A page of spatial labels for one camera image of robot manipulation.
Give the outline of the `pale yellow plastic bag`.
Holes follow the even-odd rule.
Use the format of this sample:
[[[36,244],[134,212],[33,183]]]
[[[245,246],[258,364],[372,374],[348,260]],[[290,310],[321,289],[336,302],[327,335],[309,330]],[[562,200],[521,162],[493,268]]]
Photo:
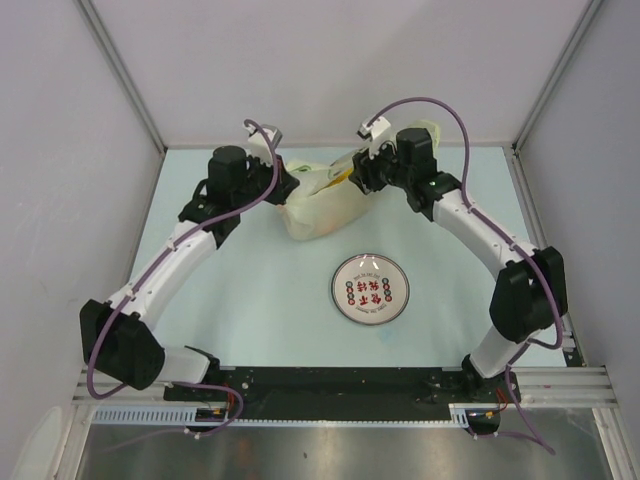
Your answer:
[[[392,127],[391,143],[397,154],[398,131]],[[289,235],[297,241],[309,241],[331,234],[363,216],[374,203],[375,193],[364,195],[348,180],[328,187],[341,172],[352,168],[351,157],[356,151],[369,147],[369,142],[329,165],[294,159],[286,163],[286,170],[300,181],[300,186],[278,208]]]

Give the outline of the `white plate red characters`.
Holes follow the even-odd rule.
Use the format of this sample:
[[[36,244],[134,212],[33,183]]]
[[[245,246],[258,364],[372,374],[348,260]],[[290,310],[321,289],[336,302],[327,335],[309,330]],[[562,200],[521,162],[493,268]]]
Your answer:
[[[348,320],[378,326],[403,313],[410,299],[410,284],[390,258],[362,253],[346,259],[335,270],[330,292],[335,307]]]

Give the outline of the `yellow fake bell pepper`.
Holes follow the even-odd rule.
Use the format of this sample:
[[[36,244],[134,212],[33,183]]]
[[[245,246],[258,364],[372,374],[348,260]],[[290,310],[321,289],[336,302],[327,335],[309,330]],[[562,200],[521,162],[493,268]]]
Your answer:
[[[342,182],[344,182],[345,180],[349,179],[350,174],[353,172],[352,168],[349,168],[343,172],[341,172],[337,177],[335,177],[329,184],[328,187],[332,187],[334,185],[338,185]]]

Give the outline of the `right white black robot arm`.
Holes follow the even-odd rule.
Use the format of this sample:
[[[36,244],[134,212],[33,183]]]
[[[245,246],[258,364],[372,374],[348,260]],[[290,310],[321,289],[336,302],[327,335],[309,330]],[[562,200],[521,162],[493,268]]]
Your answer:
[[[462,362],[463,393],[484,401],[529,346],[560,348],[568,310],[563,257],[519,241],[480,209],[460,180],[439,170],[427,128],[362,126],[358,135],[367,145],[352,157],[350,181],[364,194],[402,190],[413,212],[456,237],[495,280],[491,327]]]

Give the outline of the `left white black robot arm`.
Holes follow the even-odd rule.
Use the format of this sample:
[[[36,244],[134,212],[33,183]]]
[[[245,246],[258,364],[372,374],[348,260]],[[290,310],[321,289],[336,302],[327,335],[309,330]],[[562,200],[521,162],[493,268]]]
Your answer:
[[[144,390],[155,382],[185,383],[197,398],[214,397],[220,374],[212,355],[195,347],[165,347],[154,330],[170,300],[189,276],[218,251],[239,226],[242,213],[261,202],[283,205],[300,185],[281,156],[257,156],[238,146],[215,149],[208,175],[181,210],[165,245],[147,266],[108,300],[89,300],[79,314],[87,388],[95,373],[121,387]]]

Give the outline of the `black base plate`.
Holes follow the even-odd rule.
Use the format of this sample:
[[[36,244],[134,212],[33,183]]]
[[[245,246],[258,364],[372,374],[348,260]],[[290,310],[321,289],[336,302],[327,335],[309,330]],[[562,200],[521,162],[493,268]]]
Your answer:
[[[204,383],[237,391],[241,418],[258,421],[435,421],[454,403],[520,394],[514,374],[483,379],[440,367],[220,367]]]

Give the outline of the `aluminium frame rails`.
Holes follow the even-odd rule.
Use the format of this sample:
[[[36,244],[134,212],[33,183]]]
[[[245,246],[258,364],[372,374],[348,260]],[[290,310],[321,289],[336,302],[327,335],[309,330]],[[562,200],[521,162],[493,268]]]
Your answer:
[[[525,408],[611,408],[618,402],[605,367],[588,367],[571,330],[563,334],[564,366],[516,364],[520,402]]]

